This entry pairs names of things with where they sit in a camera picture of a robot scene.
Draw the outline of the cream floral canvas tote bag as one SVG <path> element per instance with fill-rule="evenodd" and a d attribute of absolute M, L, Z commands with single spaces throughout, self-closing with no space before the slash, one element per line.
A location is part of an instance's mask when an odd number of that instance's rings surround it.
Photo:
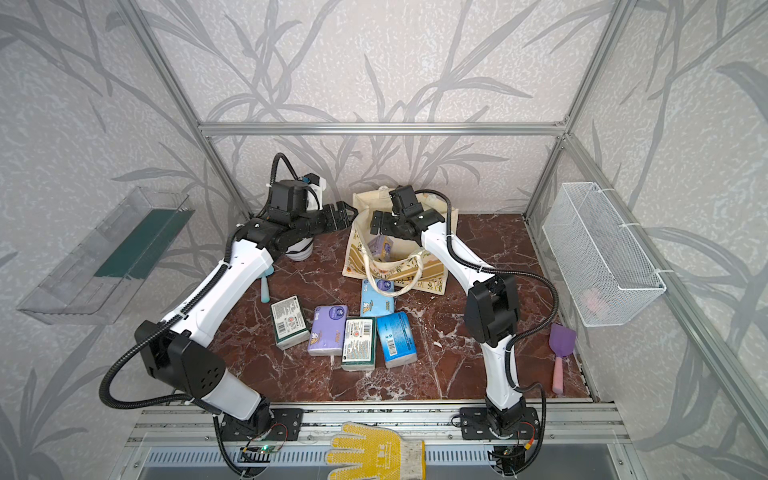
<path fill-rule="evenodd" d="M 387 254 L 379 247 L 371 247 L 378 238 L 370 232 L 373 214 L 376 211 L 392 212 L 389 192 L 388 187 L 381 187 L 353 195 L 352 206 L 357 209 L 358 215 L 350 229 L 342 275 L 361 280 L 389 280 L 406 291 L 444 294 L 448 270 L 436 256 L 416 242 L 387 234 L 385 244 L 390 247 Z"/>

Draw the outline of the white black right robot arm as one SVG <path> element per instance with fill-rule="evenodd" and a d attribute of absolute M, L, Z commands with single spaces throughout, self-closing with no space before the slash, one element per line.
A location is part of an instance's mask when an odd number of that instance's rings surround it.
<path fill-rule="evenodd" d="M 530 271 L 493 267 L 477 256 L 452 229 L 452 205 L 436 190 L 398 186 L 389 191 L 392 209 L 373 213 L 370 232 L 413 241 L 436 257 L 467 295 L 464 323 L 481 345 L 487 377 L 488 421 L 498 436 L 522 420 L 526 402 L 517 380 L 514 348 L 520 341 L 547 328 L 560 304 L 554 284 Z M 519 332 L 520 301 L 517 279 L 526 277 L 546 286 L 553 306 L 537 326 Z"/>

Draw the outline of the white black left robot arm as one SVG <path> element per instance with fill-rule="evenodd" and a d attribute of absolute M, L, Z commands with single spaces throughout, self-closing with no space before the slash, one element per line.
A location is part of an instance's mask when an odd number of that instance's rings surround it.
<path fill-rule="evenodd" d="M 323 204 L 323 179 L 316 174 L 299 176 L 283 153 L 274 156 L 268 187 L 262 210 L 235 228 L 223 259 L 206 279 L 162 320 L 145 321 L 136 329 L 135 345 L 101 381 L 99 398 L 105 406 L 133 410 L 189 401 L 255 433 L 271 426 L 269 400 L 229 372 L 224 360 L 208 347 L 242 295 L 276 260 L 283 256 L 307 259 L 315 237 L 349 228 L 357 211 L 343 201 Z M 136 356 L 151 377 L 174 388 L 174 393 L 145 400 L 117 399 L 111 392 L 112 382 Z"/>

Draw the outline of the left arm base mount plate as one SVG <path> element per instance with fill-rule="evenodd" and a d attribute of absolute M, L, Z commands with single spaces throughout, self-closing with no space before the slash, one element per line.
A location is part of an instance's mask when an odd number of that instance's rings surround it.
<path fill-rule="evenodd" d="M 276 408 L 256 412 L 248 421 L 237 420 L 225 414 L 220 421 L 219 432 L 224 442 L 275 441 L 293 442 L 299 438 L 304 410 L 301 408 Z"/>

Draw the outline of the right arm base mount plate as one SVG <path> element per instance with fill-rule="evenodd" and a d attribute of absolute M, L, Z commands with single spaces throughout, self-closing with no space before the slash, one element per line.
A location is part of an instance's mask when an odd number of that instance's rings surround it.
<path fill-rule="evenodd" d="M 529 443 L 539 437 L 540 421 L 534 407 L 522 402 L 505 410 L 494 406 L 459 410 L 464 440 L 519 440 Z"/>

